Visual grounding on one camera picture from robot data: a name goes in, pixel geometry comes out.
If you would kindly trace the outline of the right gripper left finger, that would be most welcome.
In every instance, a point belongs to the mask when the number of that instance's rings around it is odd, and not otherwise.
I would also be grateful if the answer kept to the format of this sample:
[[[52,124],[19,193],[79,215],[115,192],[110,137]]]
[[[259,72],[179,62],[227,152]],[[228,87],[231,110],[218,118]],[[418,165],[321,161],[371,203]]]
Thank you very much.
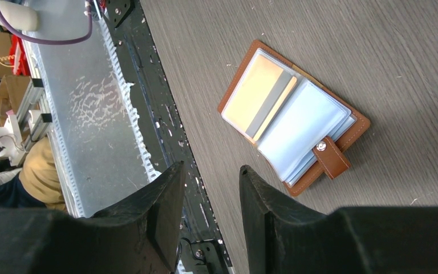
[[[89,218],[0,208],[0,273],[173,273],[184,180],[175,162]]]

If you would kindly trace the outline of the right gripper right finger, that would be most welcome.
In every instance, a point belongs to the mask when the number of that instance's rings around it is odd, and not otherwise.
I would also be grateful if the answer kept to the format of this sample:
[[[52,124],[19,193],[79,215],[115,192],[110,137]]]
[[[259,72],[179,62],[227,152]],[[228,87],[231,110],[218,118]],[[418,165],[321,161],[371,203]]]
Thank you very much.
[[[438,273],[438,207],[323,214],[247,165],[239,188],[251,273]]]

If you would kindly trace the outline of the brown leather card holder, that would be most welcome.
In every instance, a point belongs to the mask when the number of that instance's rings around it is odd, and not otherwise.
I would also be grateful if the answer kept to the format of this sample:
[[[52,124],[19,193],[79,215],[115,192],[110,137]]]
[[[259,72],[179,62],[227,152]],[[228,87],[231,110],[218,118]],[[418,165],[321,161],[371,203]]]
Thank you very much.
[[[344,152],[368,130],[371,123],[358,110],[260,40],[252,42],[239,65],[217,107],[220,115],[239,78],[257,54],[293,70],[298,82],[257,141],[252,142],[242,135],[266,159],[289,194],[296,197],[321,175],[335,179],[349,169],[351,164]]]

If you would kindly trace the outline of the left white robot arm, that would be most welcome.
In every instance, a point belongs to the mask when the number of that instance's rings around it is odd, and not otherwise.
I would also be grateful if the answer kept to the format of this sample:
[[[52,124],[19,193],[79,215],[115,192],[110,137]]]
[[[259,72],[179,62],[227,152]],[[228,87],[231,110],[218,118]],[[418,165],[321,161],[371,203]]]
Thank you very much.
[[[10,1],[0,1],[0,12],[9,25],[16,30],[37,31],[39,28],[38,13],[32,8]]]

